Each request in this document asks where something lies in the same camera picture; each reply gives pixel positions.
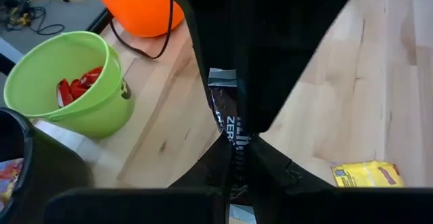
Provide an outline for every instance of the gray floor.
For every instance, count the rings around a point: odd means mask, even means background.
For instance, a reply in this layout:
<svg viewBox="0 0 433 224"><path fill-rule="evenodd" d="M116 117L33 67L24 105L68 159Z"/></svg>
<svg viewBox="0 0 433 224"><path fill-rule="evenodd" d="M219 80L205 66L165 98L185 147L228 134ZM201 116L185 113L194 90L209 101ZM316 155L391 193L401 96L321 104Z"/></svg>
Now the gray floor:
<svg viewBox="0 0 433 224"><path fill-rule="evenodd" d="M100 0L85 0L82 3L64 3L62 1L37 1L33 6L45 6L47 17L44 25L63 24L65 31L84 30L104 10ZM42 36L25 28L20 31L6 31L0 28L0 38L15 47L19 52L25 54L34 46L52 36Z"/></svg>

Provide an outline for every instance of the black package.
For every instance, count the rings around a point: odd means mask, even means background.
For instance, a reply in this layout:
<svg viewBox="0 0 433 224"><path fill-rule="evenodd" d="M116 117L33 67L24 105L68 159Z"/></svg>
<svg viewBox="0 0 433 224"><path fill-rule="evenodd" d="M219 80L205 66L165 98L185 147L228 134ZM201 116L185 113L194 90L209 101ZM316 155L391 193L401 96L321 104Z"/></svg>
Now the black package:
<svg viewBox="0 0 433 224"><path fill-rule="evenodd" d="M211 68L208 88L212 96L211 106L219 131L226 135L234 147L233 191L235 196L238 196L246 190L244 147L250 143L251 136L242 130L242 119L237 115L236 70Z"/></svg>

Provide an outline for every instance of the orange bucket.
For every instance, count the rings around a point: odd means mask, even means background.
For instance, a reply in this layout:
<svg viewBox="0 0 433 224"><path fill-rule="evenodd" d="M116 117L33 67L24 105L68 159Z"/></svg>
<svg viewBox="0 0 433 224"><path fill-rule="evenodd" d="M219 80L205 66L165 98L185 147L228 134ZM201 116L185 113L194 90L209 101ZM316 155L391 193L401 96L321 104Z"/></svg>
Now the orange bucket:
<svg viewBox="0 0 433 224"><path fill-rule="evenodd" d="M102 0L113 16L132 35L156 37L167 32L170 0ZM183 19L182 9L174 4L173 25Z"/></svg>

